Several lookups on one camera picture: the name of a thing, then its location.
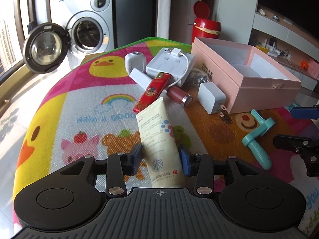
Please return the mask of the white square device with button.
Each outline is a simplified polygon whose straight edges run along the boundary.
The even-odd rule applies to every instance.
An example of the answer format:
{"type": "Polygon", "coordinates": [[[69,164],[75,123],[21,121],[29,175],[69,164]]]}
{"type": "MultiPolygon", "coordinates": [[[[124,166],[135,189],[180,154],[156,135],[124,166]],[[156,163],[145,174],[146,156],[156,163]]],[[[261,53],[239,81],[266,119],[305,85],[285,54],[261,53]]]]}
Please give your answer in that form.
{"type": "Polygon", "coordinates": [[[141,52],[134,51],[128,53],[124,57],[124,64],[128,74],[130,74],[133,69],[138,69],[139,71],[146,73],[147,59],[141,52]]]}

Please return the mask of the white wall charger plug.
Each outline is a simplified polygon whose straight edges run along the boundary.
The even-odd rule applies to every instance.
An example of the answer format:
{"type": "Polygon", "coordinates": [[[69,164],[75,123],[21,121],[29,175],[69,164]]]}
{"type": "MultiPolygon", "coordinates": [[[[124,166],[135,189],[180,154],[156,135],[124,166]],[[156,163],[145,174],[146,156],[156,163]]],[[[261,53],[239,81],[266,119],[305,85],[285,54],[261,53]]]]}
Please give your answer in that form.
{"type": "Polygon", "coordinates": [[[224,117],[226,95],[213,82],[200,84],[197,99],[207,114],[218,113],[224,117]]]}

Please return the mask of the silver washing machine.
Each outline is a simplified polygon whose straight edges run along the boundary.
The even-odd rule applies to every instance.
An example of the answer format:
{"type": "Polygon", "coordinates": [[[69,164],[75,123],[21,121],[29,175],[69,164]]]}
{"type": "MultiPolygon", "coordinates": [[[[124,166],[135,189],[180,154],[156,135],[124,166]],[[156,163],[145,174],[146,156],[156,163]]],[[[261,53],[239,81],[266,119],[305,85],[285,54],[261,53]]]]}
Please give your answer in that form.
{"type": "Polygon", "coordinates": [[[70,49],[79,55],[113,50],[114,0],[60,0],[65,19],[60,24],[70,38],[70,49]]]}

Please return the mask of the white power adapter block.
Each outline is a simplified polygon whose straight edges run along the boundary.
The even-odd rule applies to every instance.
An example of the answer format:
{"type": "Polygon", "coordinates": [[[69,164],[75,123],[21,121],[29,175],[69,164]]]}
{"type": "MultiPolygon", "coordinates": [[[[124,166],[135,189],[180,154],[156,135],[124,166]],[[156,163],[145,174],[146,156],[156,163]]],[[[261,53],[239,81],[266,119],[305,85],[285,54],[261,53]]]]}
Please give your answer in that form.
{"type": "Polygon", "coordinates": [[[148,75],[144,74],[137,68],[133,68],[131,73],[129,74],[129,77],[137,83],[143,90],[146,90],[150,83],[152,82],[152,78],[148,75]]]}

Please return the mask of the white cable box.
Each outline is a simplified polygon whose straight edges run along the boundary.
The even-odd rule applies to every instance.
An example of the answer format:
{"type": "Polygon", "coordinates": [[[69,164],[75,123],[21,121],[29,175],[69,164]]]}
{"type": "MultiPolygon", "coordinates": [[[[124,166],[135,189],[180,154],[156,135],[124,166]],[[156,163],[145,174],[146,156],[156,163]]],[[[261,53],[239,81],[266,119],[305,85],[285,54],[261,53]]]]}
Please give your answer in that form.
{"type": "Polygon", "coordinates": [[[172,75],[170,84],[182,87],[195,64],[195,55],[178,48],[162,48],[146,66],[148,76],[155,78],[159,72],[172,75]]]}

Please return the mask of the colourful cartoon play mat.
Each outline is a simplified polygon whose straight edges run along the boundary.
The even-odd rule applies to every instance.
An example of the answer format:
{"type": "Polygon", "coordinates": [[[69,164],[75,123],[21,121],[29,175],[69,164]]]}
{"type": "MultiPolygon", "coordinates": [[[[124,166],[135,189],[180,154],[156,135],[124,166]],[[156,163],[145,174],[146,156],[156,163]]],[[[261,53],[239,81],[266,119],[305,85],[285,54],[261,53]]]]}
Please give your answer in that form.
{"type": "MultiPolygon", "coordinates": [[[[150,61],[162,48],[190,52],[188,44],[163,38],[145,38],[84,63],[58,81],[44,97],[23,140],[17,161],[13,193],[53,171],[91,154],[97,160],[114,153],[129,152],[140,135],[133,107],[142,89],[127,74],[124,57],[138,51],[150,61]]],[[[216,160],[235,155],[250,164],[256,159],[242,139],[258,127],[250,112],[206,113],[197,100],[188,107],[165,99],[170,129],[176,141],[192,153],[208,153],[216,160]]],[[[318,178],[308,177],[301,157],[276,149],[277,134],[317,139],[318,128],[311,120],[294,119],[287,108],[260,111],[275,125],[259,137],[258,143],[271,158],[269,173],[298,188],[306,199],[299,229],[318,236],[318,178]]]]}

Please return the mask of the cream lotion tube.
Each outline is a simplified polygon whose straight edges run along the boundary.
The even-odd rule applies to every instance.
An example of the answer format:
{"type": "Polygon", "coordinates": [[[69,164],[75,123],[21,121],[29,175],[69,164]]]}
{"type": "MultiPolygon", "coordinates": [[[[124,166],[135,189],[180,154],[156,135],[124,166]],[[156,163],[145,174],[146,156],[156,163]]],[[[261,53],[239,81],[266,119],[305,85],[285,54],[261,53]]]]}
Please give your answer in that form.
{"type": "Polygon", "coordinates": [[[183,168],[164,99],[158,98],[138,113],[136,119],[151,186],[185,186],[183,168]]]}

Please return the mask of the teal plastic hook tool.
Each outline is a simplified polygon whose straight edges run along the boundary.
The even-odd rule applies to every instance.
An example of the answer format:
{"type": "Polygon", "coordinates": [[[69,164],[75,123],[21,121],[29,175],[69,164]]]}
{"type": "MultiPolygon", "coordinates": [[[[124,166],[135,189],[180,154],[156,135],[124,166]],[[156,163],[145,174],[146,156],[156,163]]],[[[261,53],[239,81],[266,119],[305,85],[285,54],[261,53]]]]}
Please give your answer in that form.
{"type": "Polygon", "coordinates": [[[263,118],[255,109],[251,110],[250,113],[259,123],[259,127],[248,133],[242,139],[242,144],[251,150],[253,156],[264,170],[269,170],[272,166],[271,159],[256,139],[265,135],[275,125],[275,121],[272,118],[263,118]]]}

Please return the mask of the washing machine round door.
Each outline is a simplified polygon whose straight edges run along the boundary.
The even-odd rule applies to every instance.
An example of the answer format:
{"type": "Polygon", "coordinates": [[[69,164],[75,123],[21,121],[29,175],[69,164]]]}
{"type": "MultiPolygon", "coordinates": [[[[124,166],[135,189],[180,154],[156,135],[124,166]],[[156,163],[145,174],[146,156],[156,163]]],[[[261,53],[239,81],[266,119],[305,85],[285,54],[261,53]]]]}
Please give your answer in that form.
{"type": "Polygon", "coordinates": [[[65,28],[55,23],[43,23],[24,41],[23,60],[33,73],[49,73],[60,66],[69,48],[70,37],[65,28]]]}

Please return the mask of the red patterned lighter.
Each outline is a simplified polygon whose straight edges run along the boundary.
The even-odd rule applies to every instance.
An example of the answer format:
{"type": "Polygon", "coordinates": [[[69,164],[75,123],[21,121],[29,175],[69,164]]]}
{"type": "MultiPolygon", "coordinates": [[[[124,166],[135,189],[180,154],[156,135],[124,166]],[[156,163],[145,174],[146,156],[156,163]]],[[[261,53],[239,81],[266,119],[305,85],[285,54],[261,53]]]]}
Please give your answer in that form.
{"type": "Polygon", "coordinates": [[[168,86],[172,75],[169,73],[159,72],[158,75],[152,80],[142,96],[133,108],[135,113],[140,113],[151,105],[160,96],[162,91],[168,86]]]}

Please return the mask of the yellow object on shelf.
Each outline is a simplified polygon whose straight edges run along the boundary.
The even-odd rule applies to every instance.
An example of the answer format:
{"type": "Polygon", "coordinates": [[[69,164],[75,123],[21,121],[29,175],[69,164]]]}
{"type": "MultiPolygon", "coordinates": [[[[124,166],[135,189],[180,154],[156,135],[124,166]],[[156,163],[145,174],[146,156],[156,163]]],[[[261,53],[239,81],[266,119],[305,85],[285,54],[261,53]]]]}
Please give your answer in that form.
{"type": "Polygon", "coordinates": [[[265,54],[267,54],[269,52],[269,49],[266,47],[263,47],[262,45],[256,45],[256,48],[261,50],[265,54]]]}

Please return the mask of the dark red lipstick tube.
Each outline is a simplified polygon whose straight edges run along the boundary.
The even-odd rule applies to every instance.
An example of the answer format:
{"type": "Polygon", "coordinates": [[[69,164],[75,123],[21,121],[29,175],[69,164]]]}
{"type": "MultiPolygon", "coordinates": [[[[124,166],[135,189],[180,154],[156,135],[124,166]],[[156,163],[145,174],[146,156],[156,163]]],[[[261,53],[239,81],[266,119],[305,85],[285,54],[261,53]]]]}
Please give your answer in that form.
{"type": "Polygon", "coordinates": [[[184,92],[177,86],[166,89],[166,95],[173,101],[179,103],[182,107],[188,107],[192,103],[192,96],[184,92]]]}

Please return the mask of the clear plastic bag of parts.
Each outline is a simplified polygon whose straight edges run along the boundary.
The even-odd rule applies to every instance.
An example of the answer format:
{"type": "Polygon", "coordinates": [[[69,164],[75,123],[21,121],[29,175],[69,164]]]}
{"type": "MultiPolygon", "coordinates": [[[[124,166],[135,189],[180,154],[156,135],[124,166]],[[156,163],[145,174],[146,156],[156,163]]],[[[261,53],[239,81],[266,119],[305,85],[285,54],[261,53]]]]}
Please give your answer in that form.
{"type": "Polygon", "coordinates": [[[203,83],[209,83],[209,76],[202,70],[193,68],[185,80],[186,87],[198,90],[203,83]]]}

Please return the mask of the black television screen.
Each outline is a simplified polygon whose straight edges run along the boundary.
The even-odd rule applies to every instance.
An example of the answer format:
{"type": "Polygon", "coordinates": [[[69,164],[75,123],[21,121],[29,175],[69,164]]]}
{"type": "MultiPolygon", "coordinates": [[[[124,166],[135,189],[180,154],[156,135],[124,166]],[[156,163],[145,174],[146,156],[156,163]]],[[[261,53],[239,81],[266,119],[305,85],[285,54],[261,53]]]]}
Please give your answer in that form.
{"type": "Polygon", "coordinates": [[[258,0],[318,39],[318,0],[258,0]]]}

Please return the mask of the red trash can with lid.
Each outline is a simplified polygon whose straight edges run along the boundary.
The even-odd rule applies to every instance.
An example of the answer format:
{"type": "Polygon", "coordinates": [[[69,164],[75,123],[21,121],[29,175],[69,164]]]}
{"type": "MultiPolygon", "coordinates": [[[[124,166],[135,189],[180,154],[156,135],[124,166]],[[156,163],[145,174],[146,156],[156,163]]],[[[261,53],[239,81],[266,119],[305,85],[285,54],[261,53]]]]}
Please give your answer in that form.
{"type": "Polygon", "coordinates": [[[209,6],[203,1],[197,1],[193,6],[196,16],[192,26],[192,42],[195,37],[219,39],[221,32],[221,23],[210,20],[209,6]]]}

